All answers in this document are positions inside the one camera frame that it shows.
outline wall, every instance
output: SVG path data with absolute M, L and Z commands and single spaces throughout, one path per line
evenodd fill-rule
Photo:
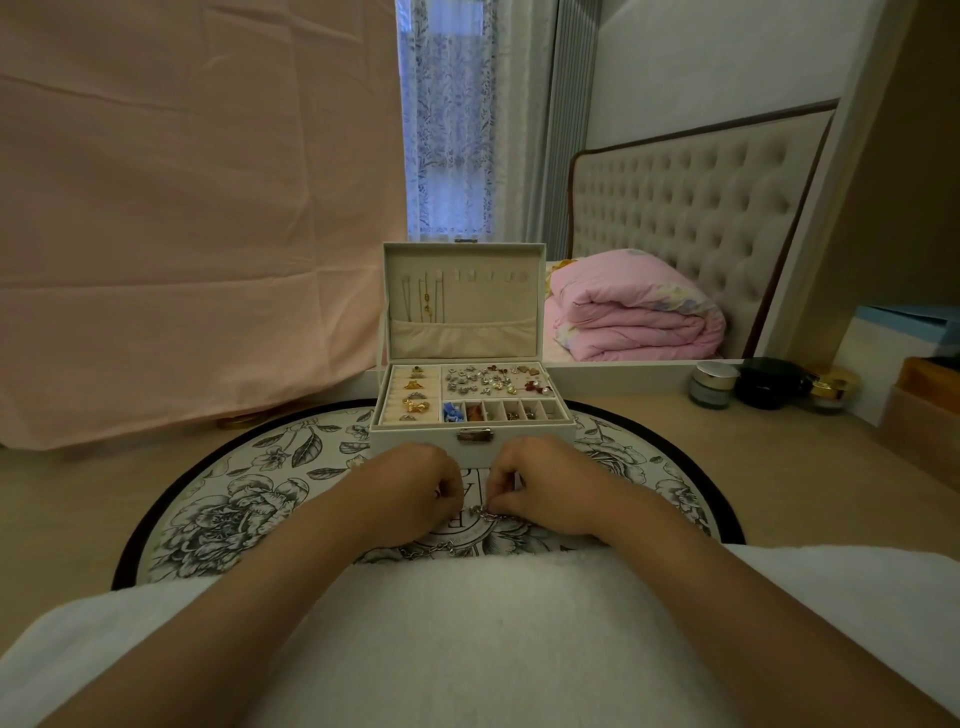
M 856 307 L 960 305 L 960 3 L 923 0 L 786 354 L 830 361 Z
M 605 0 L 588 148 L 836 98 L 877 0 Z

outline white towel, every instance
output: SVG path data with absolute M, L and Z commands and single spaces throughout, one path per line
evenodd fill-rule
M 860 546 L 732 546 L 960 715 L 960 564 Z M 36 725 L 212 579 L 63 605 L 0 660 L 0 725 Z M 607 549 L 348 569 L 246 725 L 735 725 L 714 678 Z

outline left hand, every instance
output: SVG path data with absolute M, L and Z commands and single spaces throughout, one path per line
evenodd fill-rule
M 464 507 L 460 466 L 442 449 L 406 443 L 351 471 L 327 495 L 341 501 L 363 550 L 403 546 Z

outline beige table surface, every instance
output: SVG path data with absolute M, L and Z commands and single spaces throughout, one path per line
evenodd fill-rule
M 960 560 L 960 494 L 882 448 L 853 417 L 682 395 L 581 398 L 683 449 L 754 546 L 868 544 Z M 176 478 L 238 432 L 192 425 L 51 452 L 0 450 L 0 650 L 64 601 L 109 589 L 124 544 Z

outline gold lid jar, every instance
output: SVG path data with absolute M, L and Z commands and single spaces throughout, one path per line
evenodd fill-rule
M 860 386 L 860 377 L 832 364 L 809 367 L 812 387 L 807 403 L 820 411 L 839 411 L 847 406 Z

